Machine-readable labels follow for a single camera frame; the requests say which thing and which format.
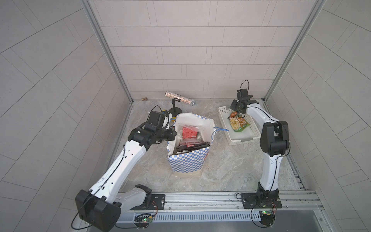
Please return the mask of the green yellow food packet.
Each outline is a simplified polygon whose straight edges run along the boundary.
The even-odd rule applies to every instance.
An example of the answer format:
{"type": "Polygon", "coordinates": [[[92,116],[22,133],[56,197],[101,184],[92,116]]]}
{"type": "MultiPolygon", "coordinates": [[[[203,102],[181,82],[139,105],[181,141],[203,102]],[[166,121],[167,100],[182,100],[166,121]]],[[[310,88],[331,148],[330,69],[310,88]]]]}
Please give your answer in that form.
{"type": "Polygon", "coordinates": [[[240,115],[238,112],[233,111],[228,117],[230,126],[235,132],[242,132],[250,126],[250,124],[242,116],[244,115],[240,115]]]}

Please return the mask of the clear red pouch packet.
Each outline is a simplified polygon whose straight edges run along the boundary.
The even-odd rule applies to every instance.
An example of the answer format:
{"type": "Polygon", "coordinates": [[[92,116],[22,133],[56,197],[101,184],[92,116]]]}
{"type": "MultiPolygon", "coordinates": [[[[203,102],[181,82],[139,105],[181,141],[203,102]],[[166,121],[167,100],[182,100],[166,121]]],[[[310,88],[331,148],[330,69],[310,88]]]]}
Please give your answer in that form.
{"type": "Polygon", "coordinates": [[[197,138],[198,133],[199,133],[199,129],[197,127],[184,125],[182,128],[183,139],[197,138]]]}

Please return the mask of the black red condiment packet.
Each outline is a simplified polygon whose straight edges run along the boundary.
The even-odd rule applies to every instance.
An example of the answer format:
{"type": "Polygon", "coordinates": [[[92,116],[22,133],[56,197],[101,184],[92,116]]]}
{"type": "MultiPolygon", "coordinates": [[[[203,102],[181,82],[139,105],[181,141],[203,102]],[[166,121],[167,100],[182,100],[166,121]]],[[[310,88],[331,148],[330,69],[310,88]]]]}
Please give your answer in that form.
{"type": "Polygon", "coordinates": [[[187,153],[195,150],[210,147],[210,142],[204,142],[197,138],[184,138],[180,140],[179,144],[175,147],[176,152],[187,153]]]}

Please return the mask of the blue checkered paper bag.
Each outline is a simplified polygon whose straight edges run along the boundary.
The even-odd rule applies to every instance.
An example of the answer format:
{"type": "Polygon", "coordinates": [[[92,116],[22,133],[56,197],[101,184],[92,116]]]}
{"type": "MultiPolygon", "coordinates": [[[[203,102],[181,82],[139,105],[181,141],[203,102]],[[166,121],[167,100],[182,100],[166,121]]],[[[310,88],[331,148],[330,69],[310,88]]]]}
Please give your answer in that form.
{"type": "Polygon", "coordinates": [[[199,177],[206,158],[211,150],[214,136],[217,131],[223,131],[223,129],[217,127],[213,119],[192,113],[179,114],[175,118],[173,126],[177,132],[177,136],[174,141],[167,143],[167,160],[174,172],[174,175],[177,177],[199,177]],[[182,128],[184,125],[197,127],[199,129],[197,139],[204,142],[210,142],[210,147],[187,153],[176,152],[175,147],[179,144],[180,140],[183,139],[182,128]]]}

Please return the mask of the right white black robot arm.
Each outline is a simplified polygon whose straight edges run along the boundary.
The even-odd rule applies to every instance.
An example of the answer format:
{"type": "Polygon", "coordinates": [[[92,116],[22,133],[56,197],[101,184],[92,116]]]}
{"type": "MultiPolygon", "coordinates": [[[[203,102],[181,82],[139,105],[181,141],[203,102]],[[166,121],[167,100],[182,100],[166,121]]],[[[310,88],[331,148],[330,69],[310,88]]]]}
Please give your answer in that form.
{"type": "Polygon", "coordinates": [[[255,101],[233,100],[231,109],[240,115],[248,114],[261,127],[260,147],[263,151],[263,173],[258,183],[257,201],[273,201],[278,198],[278,176],[282,159],[290,149],[288,123],[279,121],[255,101]]]}

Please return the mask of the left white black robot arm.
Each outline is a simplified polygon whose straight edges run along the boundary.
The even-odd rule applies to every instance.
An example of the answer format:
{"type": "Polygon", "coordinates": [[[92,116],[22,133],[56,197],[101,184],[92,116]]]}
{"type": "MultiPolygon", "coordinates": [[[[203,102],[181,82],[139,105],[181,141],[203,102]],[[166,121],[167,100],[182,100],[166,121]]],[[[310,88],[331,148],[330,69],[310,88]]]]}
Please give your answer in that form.
{"type": "Polygon", "coordinates": [[[170,126],[171,119],[169,111],[151,111],[147,121],[131,131],[122,152],[105,174],[88,191],[81,190],[76,195],[77,217],[91,227],[108,232],[123,212],[153,205],[152,190],[144,185],[136,185],[122,195],[118,193],[135,164],[152,145],[175,140],[177,132],[170,126]]]}

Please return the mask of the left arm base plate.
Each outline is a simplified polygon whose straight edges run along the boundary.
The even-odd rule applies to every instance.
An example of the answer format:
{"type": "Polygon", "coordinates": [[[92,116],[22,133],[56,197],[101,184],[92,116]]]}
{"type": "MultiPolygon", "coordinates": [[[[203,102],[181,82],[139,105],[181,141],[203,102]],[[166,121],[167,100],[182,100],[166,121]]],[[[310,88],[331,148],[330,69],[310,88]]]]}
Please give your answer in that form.
{"type": "Polygon", "coordinates": [[[165,207],[165,194],[151,194],[146,197],[144,203],[138,207],[139,210],[163,210],[165,207]]]}

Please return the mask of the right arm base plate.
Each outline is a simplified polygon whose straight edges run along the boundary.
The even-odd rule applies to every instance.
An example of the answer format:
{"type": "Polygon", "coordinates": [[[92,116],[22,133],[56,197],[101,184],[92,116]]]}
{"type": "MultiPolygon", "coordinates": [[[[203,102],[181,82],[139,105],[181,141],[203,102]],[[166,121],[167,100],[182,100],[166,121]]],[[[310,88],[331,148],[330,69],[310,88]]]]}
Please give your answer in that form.
{"type": "Polygon", "coordinates": [[[242,201],[244,209],[270,209],[283,207],[278,189],[276,191],[271,191],[270,193],[239,193],[237,196],[242,201]]]}

